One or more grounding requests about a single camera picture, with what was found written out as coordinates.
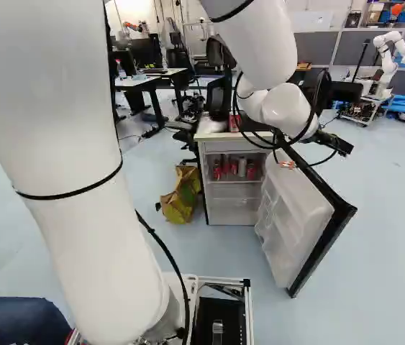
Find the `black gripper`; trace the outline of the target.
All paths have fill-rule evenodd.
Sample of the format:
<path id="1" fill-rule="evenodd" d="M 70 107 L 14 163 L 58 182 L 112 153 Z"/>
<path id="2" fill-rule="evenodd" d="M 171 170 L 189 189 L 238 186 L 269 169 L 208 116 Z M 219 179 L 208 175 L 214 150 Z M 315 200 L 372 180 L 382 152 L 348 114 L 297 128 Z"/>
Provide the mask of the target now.
<path id="1" fill-rule="evenodd" d="M 331 134 L 322 130 L 318 130 L 314 134 L 314 141 L 317 144 L 333 149 L 342 157 L 347 157 L 354 149 L 352 144 L 338 137 L 336 134 Z"/>

